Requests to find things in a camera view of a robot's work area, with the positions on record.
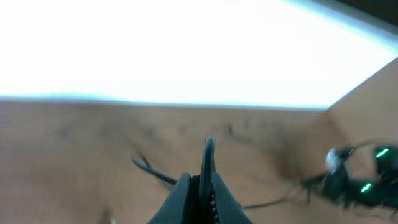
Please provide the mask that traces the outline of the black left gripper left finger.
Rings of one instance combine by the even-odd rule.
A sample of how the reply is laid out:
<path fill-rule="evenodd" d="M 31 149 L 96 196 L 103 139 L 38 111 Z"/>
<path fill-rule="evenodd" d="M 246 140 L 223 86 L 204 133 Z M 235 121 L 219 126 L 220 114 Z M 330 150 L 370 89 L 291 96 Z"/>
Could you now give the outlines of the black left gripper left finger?
<path fill-rule="evenodd" d="M 190 174 L 183 173 L 158 212 L 148 224 L 183 224 L 190 191 Z"/>

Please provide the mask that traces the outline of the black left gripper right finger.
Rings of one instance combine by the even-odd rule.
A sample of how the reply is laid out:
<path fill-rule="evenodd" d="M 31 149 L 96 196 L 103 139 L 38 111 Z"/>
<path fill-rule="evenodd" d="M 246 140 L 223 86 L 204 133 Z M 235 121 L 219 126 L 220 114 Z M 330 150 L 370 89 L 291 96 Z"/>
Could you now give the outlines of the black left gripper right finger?
<path fill-rule="evenodd" d="M 219 173 L 212 173 L 213 193 L 219 224 L 252 224 L 235 201 Z"/>

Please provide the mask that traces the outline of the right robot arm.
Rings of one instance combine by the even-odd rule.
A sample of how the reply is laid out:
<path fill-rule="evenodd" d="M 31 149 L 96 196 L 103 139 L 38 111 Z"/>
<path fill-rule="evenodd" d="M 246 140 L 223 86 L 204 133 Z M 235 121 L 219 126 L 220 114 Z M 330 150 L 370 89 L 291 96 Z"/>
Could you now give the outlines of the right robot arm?
<path fill-rule="evenodd" d="M 374 148 L 377 174 L 374 180 L 350 176 L 348 159 L 356 150 L 354 146 L 331 149 L 325 160 L 328 171 L 302 180 L 302 187 L 308 194 L 313 192 L 346 208 L 359 205 L 397 210 L 397 146 L 387 144 Z"/>

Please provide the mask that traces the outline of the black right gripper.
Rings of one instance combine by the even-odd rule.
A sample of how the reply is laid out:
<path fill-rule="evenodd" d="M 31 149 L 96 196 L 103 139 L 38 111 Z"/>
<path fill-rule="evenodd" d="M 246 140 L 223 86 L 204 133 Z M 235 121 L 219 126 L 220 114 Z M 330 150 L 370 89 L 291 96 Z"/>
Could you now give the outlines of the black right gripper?
<path fill-rule="evenodd" d="M 397 210 L 397 146 L 376 146 L 373 150 L 377 178 L 354 179 L 348 159 L 358 150 L 348 146 L 337 150 L 342 164 L 334 174 L 325 172 L 301 181 L 308 193 L 314 192 L 335 205 L 362 205 Z"/>

